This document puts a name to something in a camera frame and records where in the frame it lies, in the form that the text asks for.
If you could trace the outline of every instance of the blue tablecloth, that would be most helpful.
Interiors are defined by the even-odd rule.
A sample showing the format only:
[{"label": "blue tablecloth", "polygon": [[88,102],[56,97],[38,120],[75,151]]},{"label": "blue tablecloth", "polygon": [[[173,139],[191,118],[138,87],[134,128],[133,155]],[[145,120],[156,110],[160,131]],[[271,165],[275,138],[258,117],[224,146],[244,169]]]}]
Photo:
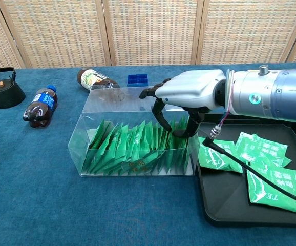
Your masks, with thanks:
[{"label": "blue tablecloth", "polygon": [[[225,72],[259,65],[96,70],[126,86],[128,74],[148,74],[156,84],[192,69]],[[0,110],[0,245],[296,245],[296,229],[210,225],[197,177],[79,177],[67,149],[89,94],[76,82],[78,70],[17,70],[27,97]],[[57,87],[59,106],[46,129],[32,129],[23,112],[47,84]]]}]

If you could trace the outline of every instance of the bottle cap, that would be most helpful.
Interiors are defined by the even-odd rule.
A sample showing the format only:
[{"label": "bottle cap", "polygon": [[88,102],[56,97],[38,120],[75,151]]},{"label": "bottle cap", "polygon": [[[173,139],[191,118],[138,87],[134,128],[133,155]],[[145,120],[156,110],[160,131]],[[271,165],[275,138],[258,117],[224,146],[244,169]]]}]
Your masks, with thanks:
[{"label": "bottle cap", "polygon": [[54,87],[53,85],[48,85],[47,88],[56,92],[56,87]]}]

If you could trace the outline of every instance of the kettle handle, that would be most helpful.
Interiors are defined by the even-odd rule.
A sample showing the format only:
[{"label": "kettle handle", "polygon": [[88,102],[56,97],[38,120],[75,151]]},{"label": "kettle handle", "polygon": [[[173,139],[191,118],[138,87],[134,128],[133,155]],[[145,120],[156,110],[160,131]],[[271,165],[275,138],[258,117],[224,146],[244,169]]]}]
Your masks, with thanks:
[{"label": "kettle handle", "polygon": [[13,72],[13,74],[11,75],[11,82],[13,83],[14,81],[15,81],[15,79],[16,79],[16,71],[15,71],[15,69],[14,68],[12,68],[12,67],[8,67],[8,68],[0,68],[0,73],[1,72],[9,72],[9,71],[12,71]]}]

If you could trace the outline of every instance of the robotic arm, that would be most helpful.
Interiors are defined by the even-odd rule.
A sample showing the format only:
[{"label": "robotic arm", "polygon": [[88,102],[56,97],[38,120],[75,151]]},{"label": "robotic arm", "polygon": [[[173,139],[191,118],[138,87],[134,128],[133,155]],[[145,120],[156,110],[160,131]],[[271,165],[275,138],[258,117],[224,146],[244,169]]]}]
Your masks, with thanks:
[{"label": "robotic arm", "polygon": [[140,98],[156,98],[153,114],[169,132],[163,117],[166,104],[183,108],[189,113],[186,130],[173,131],[181,138],[194,136],[204,115],[218,107],[226,113],[296,122],[296,70],[193,70],[164,80],[144,89]]}]

